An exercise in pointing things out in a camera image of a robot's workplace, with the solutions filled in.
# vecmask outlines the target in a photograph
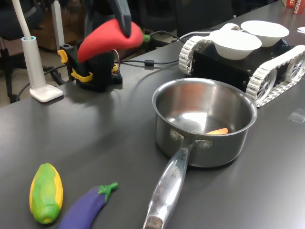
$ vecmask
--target white track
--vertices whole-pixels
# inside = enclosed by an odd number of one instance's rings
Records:
[[[221,30],[240,30],[235,24],[226,24]],[[186,74],[192,73],[193,53],[213,43],[210,36],[193,36],[182,47],[179,55],[179,67]],[[289,64],[285,81],[276,85],[276,69]],[[263,63],[250,77],[246,94],[261,107],[297,84],[305,73],[305,45],[298,45],[292,50]]]

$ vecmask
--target yellow clamp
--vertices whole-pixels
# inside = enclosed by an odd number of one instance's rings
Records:
[[[73,76],[74,78],[78,79],[79,81],[83,82],[83,83],[86,83],[88,81],[91,81],[92,78],[93,78],[93,74],[91,72],[89,72],[90,75],[88,76],[81,76],[81,75],[78,75],[76,73],[76,71],[74,69],[72,69],[72,73],[71,73],[71,76]]]
[[[59,54],[59,56],[61,56],[61,62],[62,63],[66,63],[68,62],[68,56],[67,56],[67,53],[64,51],[64,50],[58,50],[57,52]]]
[[[112,73],[116,72],[116,71],[118,71],[118,69],[119,69],[119,66],[115,63],[113,69],[111,70],[111,72]]]

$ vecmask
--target pan rivet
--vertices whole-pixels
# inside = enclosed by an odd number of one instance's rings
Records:
[[[172,138],[174,141],[177,141],[177,140],[179,140],[179,134],[178,134],[176,131],[172,130],[172,131],[171,131],[171,138]]]
[[[210,141],[202,140],[202,141],[198,141],[198,146],[201,149],[207,149],[212,146],[212,143]]]

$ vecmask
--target cardboard box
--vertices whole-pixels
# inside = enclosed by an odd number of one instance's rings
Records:
[[[295,0],[282,0],[282,3],[286,6],[286,7],[294,7],[295,6]]]
[[[305,0],[295,0],[295,10],[294,13],[297,15],[302,15],[304,12]]]

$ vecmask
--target white lamp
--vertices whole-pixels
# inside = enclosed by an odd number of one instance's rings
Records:
[[[30,34],[19,0],[12,2],[24,35],[21,41],[30,81],[30,94],[43,103],[62,96],[62,90],[46,84],[36,37]]]

